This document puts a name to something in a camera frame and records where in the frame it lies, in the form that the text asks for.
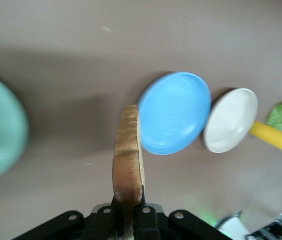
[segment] yellow bottle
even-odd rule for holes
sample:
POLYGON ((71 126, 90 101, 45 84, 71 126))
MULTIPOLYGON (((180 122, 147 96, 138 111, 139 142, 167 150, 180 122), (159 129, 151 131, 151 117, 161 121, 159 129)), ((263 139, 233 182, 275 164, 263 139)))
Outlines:
POLYGON ((282 131, 255 121, 249 133, 282 150, 282 131))

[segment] white plate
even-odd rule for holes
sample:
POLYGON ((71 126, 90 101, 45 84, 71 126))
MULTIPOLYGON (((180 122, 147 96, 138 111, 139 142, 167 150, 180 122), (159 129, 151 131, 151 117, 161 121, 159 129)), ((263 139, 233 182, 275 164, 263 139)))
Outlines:
POLYGON ((203 131, 204 144, 214 153, 237 146, 251 129, 257 113, 257 98, 246 88, 225 94, 213 107, 203 131))

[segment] black metal frame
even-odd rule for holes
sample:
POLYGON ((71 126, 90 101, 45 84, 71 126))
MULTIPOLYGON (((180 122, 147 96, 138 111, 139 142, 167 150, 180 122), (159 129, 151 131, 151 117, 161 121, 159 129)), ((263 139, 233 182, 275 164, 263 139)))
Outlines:
MULTIPOLYGON (((14 240, 106 240, 122 235, 122 211, 113 198, 108 206, 84 218, 67 211, 14 240)), ((230 240, 227 236, 185 210, 167 217, 142 201, 134 208, 134 240, 230 240)))

